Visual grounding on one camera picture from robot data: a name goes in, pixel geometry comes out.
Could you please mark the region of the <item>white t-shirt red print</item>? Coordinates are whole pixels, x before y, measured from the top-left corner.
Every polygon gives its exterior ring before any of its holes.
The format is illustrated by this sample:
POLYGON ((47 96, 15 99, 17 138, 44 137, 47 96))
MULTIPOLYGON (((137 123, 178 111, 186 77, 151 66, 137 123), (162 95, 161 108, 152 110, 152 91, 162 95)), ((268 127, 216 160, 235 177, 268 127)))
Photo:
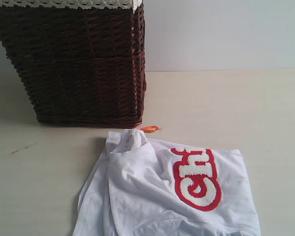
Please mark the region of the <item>white t-shirt red print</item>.
POLYGON ((75 236, 259 236, 243 157, 110 131, 78 200, 75 236))

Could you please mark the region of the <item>orange size tag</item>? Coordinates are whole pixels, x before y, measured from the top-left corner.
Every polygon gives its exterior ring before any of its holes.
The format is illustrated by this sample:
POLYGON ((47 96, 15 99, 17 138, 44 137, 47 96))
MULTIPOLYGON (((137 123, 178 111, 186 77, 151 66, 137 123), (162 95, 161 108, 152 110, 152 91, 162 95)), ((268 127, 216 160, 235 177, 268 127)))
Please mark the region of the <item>orange size tag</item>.
POLYGON ((143 131, 144 133, 155 133, 155 132, 164 133, 164 130, 161 127, 156 125, 141 127, 140 130, 143 131))

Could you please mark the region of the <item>dark brown wicker basket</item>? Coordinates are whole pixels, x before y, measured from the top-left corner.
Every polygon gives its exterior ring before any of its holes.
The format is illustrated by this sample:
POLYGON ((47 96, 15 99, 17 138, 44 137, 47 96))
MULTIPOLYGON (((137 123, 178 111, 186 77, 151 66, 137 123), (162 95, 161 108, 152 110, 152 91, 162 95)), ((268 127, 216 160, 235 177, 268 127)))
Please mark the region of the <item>dark brown wicker basket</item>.
POLYGON ((0 41, 40 123, 142 122, 144 4, 132 9, 0 7, 0 41))

